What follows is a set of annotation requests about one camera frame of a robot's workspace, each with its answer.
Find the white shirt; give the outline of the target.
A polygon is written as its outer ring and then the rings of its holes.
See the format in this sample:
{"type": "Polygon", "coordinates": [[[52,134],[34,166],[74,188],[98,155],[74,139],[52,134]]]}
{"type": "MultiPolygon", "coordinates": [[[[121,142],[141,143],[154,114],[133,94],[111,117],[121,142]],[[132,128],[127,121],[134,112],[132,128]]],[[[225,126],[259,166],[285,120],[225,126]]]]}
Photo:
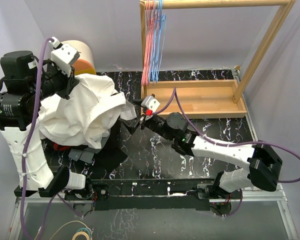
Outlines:
{"type": "Polygon", "coordinates": [[[101,149],[102,139],[110,135],[118,118],[129,121],[137,117],[135,107],[107,75],[85,73],[75,78],[79,83],[68,100],[55,94],[41,101],[40,138],[62,146],[101,149]]]}

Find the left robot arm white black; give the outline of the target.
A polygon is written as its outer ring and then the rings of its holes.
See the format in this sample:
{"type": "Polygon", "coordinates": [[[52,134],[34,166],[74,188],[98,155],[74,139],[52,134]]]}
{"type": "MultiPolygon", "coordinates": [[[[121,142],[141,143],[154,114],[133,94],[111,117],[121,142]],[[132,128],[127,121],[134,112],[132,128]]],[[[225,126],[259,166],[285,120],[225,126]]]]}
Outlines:
{"type": "Polygon", "coordinates": [[[83,200],[93,195],[86,176],[61,166],[51,170],[40,138],[38,112],[35,103],[54,94],[69,99],[70,92],[79,83],[70,73],[63,73],[56,62],[47,59],[47,70],[41,74],[37,86],[39,60],[29,50],[9,52],[0,59],[4,76],[0,79],[0,132],[5,138],[15,162],[19,185],[16,197],[30,197],[39,193],[42,198],[53,197],[62,190],[72,190],[83,200]]]}

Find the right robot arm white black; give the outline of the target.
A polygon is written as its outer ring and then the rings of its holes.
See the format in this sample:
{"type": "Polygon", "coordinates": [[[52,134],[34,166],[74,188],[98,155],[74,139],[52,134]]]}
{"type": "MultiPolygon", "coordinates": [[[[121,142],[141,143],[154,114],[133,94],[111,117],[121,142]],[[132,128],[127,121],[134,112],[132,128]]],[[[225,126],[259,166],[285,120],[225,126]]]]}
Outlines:
{"type": "Polygon", "coordinates": [[[261,142],[240,145],[200,136],[189,129],[189,122],[179,112],[172,112],[166,118],[149,114],[150,111],[145,109],[135,124],[125,119],[120,119],[120,122],[130,134],[134,134],[137,128],[155,132],[171,141],[171,147],[180,155],[212,158],[239,167],[231,172],[219,172],[212,185],[198,188],[198,192],[223,199],[248,187],[276,191],[283,161],[271,146],[261,142]]]}

